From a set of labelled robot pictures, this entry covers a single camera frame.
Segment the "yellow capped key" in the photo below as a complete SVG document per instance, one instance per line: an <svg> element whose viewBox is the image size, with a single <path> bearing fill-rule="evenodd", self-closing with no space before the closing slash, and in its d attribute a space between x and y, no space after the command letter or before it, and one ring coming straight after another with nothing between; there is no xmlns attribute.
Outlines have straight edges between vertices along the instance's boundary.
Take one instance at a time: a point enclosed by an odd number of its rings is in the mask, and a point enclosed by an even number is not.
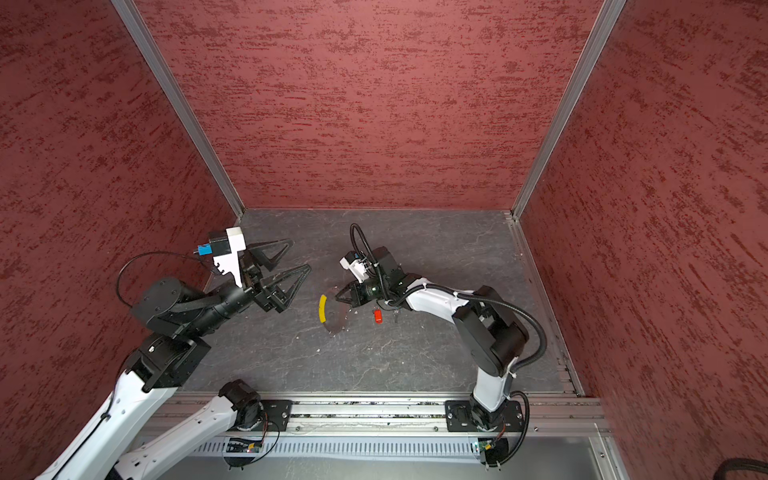
<svg viewBox="0 0 768 480"><path fill-rule="evenodd" d="M325 324L327 322L327 314L326 314L326 305L327 305L328 297L323 294L318 303L318 318L321 324Z"/></svg>

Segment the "silver keyring with keys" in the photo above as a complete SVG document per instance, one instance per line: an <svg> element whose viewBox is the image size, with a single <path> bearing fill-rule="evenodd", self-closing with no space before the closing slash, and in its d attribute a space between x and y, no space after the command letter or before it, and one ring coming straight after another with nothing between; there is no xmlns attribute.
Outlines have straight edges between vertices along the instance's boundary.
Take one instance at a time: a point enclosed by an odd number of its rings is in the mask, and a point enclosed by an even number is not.
<svg viewBox="0 0 768 480"><path fill-rule="evenodd" d="M354 306L353 288L351 285L334 290L333 300L339 305L340 308L348 311Z"/></svg>

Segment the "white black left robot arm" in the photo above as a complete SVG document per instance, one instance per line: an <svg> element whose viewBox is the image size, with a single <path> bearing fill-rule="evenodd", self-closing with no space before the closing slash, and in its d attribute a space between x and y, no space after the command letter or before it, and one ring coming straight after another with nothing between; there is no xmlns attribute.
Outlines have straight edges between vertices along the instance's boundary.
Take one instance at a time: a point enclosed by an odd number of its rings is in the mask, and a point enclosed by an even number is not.
<svg viewBox="0 0 768 480"><path fill-rule="evenodd" d="M123 362L115 385L86 426L43 472L43 479L157 479L200 445L232 428L268 430L260 394L227 382L208 403L149 443L129 447L155 412L191 377L210 351L205 342L233 316L256 305L285 311L311 268L275 269L290 239L248 244L239 228L213 232L189 260L225 282L204 292L166 277L131 306L150 335Z"/></svg>

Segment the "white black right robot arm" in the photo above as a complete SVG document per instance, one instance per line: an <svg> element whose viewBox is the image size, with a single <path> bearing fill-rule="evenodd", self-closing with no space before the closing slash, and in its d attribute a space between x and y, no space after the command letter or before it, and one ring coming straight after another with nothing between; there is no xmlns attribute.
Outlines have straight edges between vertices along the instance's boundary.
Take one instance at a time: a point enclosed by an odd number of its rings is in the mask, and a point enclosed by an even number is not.
<svg viewBox="0 0 768 480"><path fill-rule="evenodd" d="M355 309L382 301L393 309L430 314L455 326L477 365L477 379L463 415L481 431L505 424L516 372L541 357L547 337L524 309L489 286L457 290L403 271L385 247L365 255L350 251L341 267L354 279L335 294Z"/></svg>

